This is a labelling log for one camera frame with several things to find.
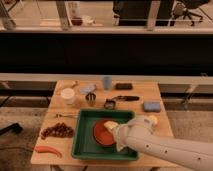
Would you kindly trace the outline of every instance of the carrot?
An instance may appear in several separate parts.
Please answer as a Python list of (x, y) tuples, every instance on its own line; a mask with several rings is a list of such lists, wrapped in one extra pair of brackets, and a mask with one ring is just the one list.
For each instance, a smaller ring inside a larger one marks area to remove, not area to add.
[(60, 158), (62, 157), (62, 154), (58, 150), (56, 150), (55, 148), (49, 147), (49, 146), (36, 146), (34, 148), (34, 150), (37, 153), (53, 153)]

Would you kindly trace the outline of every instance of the green tray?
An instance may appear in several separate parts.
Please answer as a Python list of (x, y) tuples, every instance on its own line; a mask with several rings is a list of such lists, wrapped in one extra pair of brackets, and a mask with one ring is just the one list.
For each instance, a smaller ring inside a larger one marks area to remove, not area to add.
[(132, 111), (127, 110), (98, 110), (82, 109), (77, 120), (73, 141), (72, 156), (77, 159), (102, 160), (137, 160), (138, 153), (130, 148), (117, 152), (116, 145), (103, 147), (93, 137), (93, 126), (102, 118), (112, 118), (118, 123), (126, 123), (134, 117)]

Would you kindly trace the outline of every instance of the white cup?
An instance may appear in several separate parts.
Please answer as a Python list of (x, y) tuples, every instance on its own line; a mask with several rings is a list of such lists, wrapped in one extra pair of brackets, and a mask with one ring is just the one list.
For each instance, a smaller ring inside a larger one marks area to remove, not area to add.
[(61, 98), (66, 101), (66, 104), (72, 105), (75, 102), (75, 91), (71, 88), (65, 88), (61, 91)]

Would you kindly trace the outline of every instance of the chair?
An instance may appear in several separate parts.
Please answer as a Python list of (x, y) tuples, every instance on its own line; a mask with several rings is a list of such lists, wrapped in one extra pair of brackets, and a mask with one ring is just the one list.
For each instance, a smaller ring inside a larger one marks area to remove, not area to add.
[(173, 17), (172, 17), (172, 21), (170, 22), (170, 26), (174, 26), (175, 20), (182, 16), (183, 16), (183, 19), (188, 17), (191, 20), (191, 26), (195, 26), (193, 16), (198, 17), (199, 22), (202, 22), (203, 16), (196, 14), (194, 12), (191, 12), (190, 9), (197, 9), (201, 5), (206, 4), (208, 2), (210, 2), (210, 0), (178, 0), (172, 12)]

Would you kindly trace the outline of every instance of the blue sponge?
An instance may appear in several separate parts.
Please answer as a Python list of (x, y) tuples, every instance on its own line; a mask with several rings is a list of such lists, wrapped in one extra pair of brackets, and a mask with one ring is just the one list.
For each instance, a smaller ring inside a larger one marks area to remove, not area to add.
[(143, 103), (143, 110), (145, 112), (160, 112), (161, 106), (160, 102), (144, 102)]

